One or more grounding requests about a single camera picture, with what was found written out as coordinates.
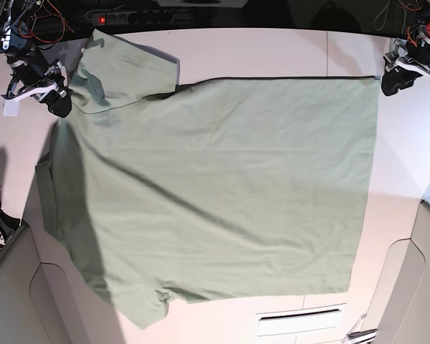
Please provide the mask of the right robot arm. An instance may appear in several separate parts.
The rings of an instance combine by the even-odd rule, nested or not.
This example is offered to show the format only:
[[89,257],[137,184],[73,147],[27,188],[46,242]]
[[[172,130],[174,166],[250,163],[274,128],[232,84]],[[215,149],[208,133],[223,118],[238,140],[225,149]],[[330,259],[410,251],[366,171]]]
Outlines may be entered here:
[[0,53],[11,69],[11,80],[1,95],[5,116],[16,116],[20,102],[28,97],[46,105],[59,118],[67,117],[72,109],[65,66],[59,59],[47,60],[27,24],[46,3],[0,1]]

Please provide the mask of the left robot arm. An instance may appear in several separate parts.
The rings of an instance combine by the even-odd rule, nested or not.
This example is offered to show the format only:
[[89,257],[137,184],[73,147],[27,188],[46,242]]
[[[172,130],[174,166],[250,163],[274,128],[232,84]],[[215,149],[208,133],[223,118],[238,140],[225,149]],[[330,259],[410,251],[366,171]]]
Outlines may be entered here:
[[384,54],[381,90],[392,96],[414,85],[420,77],[430,77],[430,1],[415,8],[418,21],[406,28],[406,38],[395,38]]

